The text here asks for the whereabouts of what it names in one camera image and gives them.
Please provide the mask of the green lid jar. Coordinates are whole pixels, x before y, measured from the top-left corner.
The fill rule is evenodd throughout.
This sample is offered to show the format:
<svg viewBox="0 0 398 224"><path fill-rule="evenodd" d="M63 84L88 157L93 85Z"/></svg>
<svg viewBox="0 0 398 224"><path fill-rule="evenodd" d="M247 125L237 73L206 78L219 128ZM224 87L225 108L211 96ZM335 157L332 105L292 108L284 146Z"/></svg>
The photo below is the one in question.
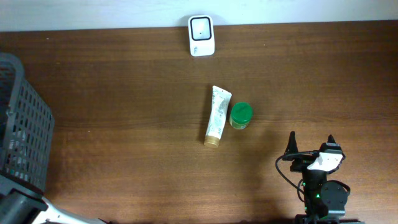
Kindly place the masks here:
<svg viewBox="0 0 398 224"><path fill-rule="evenodd" d="M252 120L253 109L249 103L236 103L230 113L229 123L234 129L245 129Z"/></svg>

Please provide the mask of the white tube gold cap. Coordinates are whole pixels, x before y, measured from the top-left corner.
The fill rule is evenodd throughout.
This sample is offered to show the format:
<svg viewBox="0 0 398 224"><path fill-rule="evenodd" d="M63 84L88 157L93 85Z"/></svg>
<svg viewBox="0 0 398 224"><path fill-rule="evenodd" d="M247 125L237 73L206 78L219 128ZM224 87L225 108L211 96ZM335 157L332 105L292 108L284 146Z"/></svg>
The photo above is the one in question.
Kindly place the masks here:
<svg viewBox="0 0 398 224"><path fill-rule="evenodd" d="M211 114L204 140L206 147L217 148L220 145L231 97L230 92L212 86Z"/></svg>

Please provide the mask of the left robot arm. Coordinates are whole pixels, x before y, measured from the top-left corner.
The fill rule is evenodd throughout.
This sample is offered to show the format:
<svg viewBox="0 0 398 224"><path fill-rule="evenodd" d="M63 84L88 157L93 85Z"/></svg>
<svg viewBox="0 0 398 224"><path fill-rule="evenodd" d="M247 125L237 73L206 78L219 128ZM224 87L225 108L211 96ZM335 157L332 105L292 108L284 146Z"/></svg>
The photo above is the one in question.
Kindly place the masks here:
<svg viewBox="0 0 398 224"><path fill-rule="evenodd" d="M104 223L54 206L34 186L1 174L1 223Z"/></svg>

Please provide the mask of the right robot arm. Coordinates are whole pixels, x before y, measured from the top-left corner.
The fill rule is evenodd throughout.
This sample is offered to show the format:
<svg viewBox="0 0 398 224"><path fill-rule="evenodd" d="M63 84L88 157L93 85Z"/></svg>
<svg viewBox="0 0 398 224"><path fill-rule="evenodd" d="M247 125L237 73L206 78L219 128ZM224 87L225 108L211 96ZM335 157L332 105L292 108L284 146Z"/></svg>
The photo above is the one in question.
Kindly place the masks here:
<svg viewBox="0 0 398 224"><path fill-rule="evenodd" d="M344 159L345 154L332 135L318 150L300 152L295 133L289 134L282 160L292 163L291 172L302 174L302 179L294 186L305 207L305 214L296 215L294 223L339 223L345 216L351 189L340 181L327 179Z"/></svg>

